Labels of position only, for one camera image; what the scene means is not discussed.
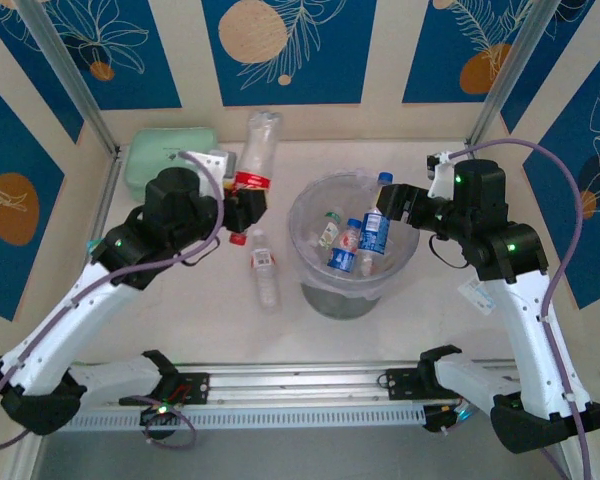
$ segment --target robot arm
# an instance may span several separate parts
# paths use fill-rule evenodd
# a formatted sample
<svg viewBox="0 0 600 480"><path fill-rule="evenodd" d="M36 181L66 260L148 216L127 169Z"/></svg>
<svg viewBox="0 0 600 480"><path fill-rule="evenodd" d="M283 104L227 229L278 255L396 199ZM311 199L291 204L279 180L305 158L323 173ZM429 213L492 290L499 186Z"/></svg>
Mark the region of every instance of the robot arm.
<svg viewBox="0 0 600 480"><path fill-rule="evenodd" d="M389 185L382 189L377 206L392 220L460 244L463 256L504 312L520 383L489 374L452 346L434 356L433 382L489 414L499 439L514 453L575 435L558 366L544 333L543 322L547 322L570 376L585 430L600 428L600 404L591 401L573 368L553 307L547 318L541 318L542 297L549 284L546 256L533 228L507 219L504 171L490 160L450 165L444 157L442 161L430 157L429 171L439 177L434 178L431 190Z"/></svg>
<svg viewBox="0 0 600 480"><path fill-rule="evenodd" d="M78 292L120 268L173 258L192 243L206 239L217 221L217 201L200 195L198 175L186 168L160 172L147 184L145 198L144 205L107 233L73 288L47 318L0 358L0 381L17 368L1 392L2 406L14 421L38 435L56 431L81 408L131 395L161 400L190 380L157 351L129 362L71 366L102 325L168 267L117 277L74 304L72 298ZM227 192L224 210L223 226L243 232L264 214L264 191ZM20 364L25 348L65 307L70 310Z"/></svg>

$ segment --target small bottle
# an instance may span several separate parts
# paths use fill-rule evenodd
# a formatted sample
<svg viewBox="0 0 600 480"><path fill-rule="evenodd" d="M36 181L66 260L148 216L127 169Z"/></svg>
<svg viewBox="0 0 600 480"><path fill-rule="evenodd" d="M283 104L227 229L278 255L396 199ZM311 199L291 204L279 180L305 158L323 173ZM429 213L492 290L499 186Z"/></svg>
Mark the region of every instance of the small bottle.
<svg viewBox="0 0 600 480"><path fill-rule="evenodd" d="M362 222L360 220L355 218L349 219L345 231L338 235L336 241L333 242L331 257L327 266L347 273L353 271L361 226Z"/></svg>
<svg viewBox="0 0 600 480"><path fill-rule="evenodd" d="M247 142L236 167L234 190L269 190L281 126L282 115L279 113L263 111L249 116ZM235 245L244 245L247 242L246 232L232 233L229 241Z"/></svg>
<svg viewBox="0 0 600 480"><path fill-rule="evenodd" d="M358 268L363 277L368 277L373 273L374 266L377 266L379 259L384 255L387 238L389 237L389 219L383 217L380 210L376 207L378 196L382 187L391 185L393 175L389 172L381 172L378 175L378 183L373 195L373 205L365 213L362 221L362 230L360 232L360 243L358 245Z"/></svg>
<svg viewBox="0 0 600 480"><path fill-rule="evenodd" d="M251 269L256 281L260 306L267 311L274 310L280 304L278 272L267 236L260 229L253 232Z"/></svg>
<svg viewBox="0 0 600 480"><path fill-rule="evenodd" d="M309 244L319 248L325 253L329 252L331 245L340 235L340 225L344 218L344 212L339 207L333 207L324 214L311 232Z"/></svg>

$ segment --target blue bottle cap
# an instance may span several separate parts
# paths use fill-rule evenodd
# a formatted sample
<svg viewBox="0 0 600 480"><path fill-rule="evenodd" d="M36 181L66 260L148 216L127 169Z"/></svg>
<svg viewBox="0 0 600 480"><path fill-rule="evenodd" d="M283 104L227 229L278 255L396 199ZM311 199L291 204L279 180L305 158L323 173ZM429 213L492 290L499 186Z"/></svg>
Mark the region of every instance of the blue bottle cap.
<svg viewBox="0 0 600 480"><path fill-rule="evenodd" d="M362 228L362 222L360 220L358 220L357 218L350 218L349 221L347 222L347 226L359 229L359 228Z"/></svg>
<svg viewBox="0 0 600 480"><path fill-rule="evenodd" d="M393 183L393 174L389 172L380 172L378 175L378 183L391 185Z"/></svg>

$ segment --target blue bottle label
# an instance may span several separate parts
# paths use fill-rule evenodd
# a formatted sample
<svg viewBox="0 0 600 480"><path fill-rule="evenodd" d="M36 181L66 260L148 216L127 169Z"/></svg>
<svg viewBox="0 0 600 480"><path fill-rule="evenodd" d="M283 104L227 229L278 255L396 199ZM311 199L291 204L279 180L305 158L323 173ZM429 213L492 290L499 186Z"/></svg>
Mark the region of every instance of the blue bottle label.
<svg viewBox="0 0 600 480"><path fill-rule="evenodd" d="M351 273L353 264L356 259L356 254L342 250L341 248L333 248L331 250L331 258L327 266L337 268L343 272Z"/></svg>
<svg viewBox="0 0 600 480"><path fill-rule="evenodd" d="M377 213L367 213L362 222L358 248L384 255L388 235L389 219Z"/></svg>

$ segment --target transparent plastic bucket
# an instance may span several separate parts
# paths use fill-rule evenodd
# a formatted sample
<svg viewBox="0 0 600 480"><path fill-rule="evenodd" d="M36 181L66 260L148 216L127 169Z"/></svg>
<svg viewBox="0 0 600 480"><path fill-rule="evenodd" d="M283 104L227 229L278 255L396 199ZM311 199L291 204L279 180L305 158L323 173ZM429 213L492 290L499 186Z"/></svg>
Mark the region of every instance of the transparent plastic bucket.
<svg viewBox="0 0 600 480"><path fill-rule="evenodd" d="M371 311L418 246L418 230L391 222L382 262L373 275L362 277L327 267L309 245L312 229L330 208L338 206L344 210L343 224L347 218L362 220L375 200L376 180L376 174L363 171L323 177L305 188L289 212L290 256L302 292L309 304L327 317L345 320Z"/></svg>

